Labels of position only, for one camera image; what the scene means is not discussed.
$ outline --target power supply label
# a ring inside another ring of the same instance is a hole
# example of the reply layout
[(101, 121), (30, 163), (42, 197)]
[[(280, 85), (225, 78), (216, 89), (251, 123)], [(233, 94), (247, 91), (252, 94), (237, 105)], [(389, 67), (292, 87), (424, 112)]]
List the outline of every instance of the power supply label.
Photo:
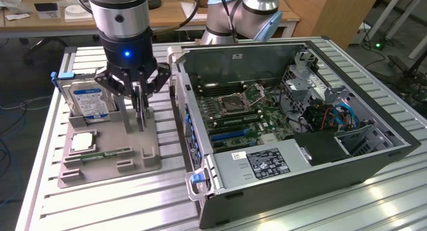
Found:
[(247, 153), (245, 157), (259, 180), (291, 172), (277, 148)]

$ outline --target motherboard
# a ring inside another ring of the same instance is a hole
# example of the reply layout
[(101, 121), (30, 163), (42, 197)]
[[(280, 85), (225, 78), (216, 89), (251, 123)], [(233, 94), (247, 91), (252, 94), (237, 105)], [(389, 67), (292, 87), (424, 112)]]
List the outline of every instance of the motherboard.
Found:
[(295, 130), (264, 83), (199, 86), (199, 110), (215, 153), (291, 138)]

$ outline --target metal case frame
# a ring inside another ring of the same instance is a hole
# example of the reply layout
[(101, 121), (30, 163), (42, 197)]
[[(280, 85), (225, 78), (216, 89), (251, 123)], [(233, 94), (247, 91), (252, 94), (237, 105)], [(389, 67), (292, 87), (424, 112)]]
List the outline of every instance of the metal case frame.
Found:
[[(317, 58), (328, 66), (329, 70), (336, 74), (341, 82), (347, 84), (351, 91), (360, 97), (365, 105), (380, 116), (387, 126), (392, 127), (395, 133), (405, 141), (405, 145), (352, 157), (335, 163), (323, 164), (312, 167), (309, 171), (287, 173), (236, 188), (224, 188), (221, 171), (217, 169), (219, 166), (216, 164), (215, 154), (209, 147), (205, 146), (205, 144), (209, 144), (209, 139), (205, 130), (203, 130), (204, 125), (197, 105), (195, 105), (196, 97), (189, 77), (184, 74), (185, 69), (183, 60), (185, 59), (185, 56), (181, 56), (176, 60), (179, 74), (176, 76), (175, 97), (181, 121), (184, 122), (185, 119), (191, 117), (192, 122), (196, 124), (193, 126), (193, 130), (199, 141), (199, 147), (203, 151), (203, 161), (200, 165), (204, 166), (204, 169), (193, 168), (195, 170), (185, 176), (189, 198), (192, 200), (197, 200), (200, 205), (199, 223), (201, 229), (225, 224), (232, 220), (255, 215), (333, 190), (363, 183), (364, 180), (368, 179), (385, 165), (400, 160), (420, 146), (419, 141), (411, 133), (403, 128), (399, 122), (385, 112), (309, 40), (299, 40), (297, 42), (268, 42), (259, 44), (248, 43), (239, 44), (237, 46), (285, 45), (296, 43), (307, 45), (307, 47), (313, 51)], [(215, 49), (225, 47), (235, 48), (236, 45), (185, 46), (183, 47), (181, 55), (191, 52), (191, 49)], [(201, 172), (207, 175), (209, 182), (199, 183), (196, 186), (192, 186), (189, 177), (192, 174)]]

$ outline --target blue pcie slot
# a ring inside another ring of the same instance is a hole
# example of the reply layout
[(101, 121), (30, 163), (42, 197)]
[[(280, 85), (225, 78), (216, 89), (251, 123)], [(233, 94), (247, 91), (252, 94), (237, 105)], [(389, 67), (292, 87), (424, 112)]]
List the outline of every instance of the blue pcie slot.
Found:
[(251, 128), (247, 128), (245, 130), (239, 131), (239, 132), (232, 132), (232, 133), (227, 133), (223, 135), (216, 135), (211, 138), (211, 141), (215, 142), (215, 141), (220, 141), (220, 140), (244, 137), (249, 131), (251, 131)]

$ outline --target wooden desk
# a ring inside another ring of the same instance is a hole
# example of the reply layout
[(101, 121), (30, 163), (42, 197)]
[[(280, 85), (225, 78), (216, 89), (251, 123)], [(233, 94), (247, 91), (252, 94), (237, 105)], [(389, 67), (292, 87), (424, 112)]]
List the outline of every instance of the wooden desk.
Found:
[[(61, 8), (61, 18), (38, 19), (34, 3), (53, 3), (61, 0), (22, 0), (22, 3), (32, 9), (30, 17), (18, 20), (4, 20), (4, 26), (0, 25), (0, 38), (25, 38), (25, 37), (53, 37), (76, 36), (97, 34), (93, 21), (65, 22), (64, 7)], [(300, 17), (291, 11), (284, 0), (279, 0), (283, 11), (280, 27), (285, 27), (281, 36), (291, 37), (296, 22)], [(149, 11), (149, 26), (153, 30), (167, 26), (176, 25), (185, 20), (180, 0), (161, 0), (161, 7)], [(205, 21), (192, 21), (180, 30), (204, 30)]]
[(375, 0), (285, 0), (285, 2), (301, 17), (293, 37), (324, 35), (345, 49)]

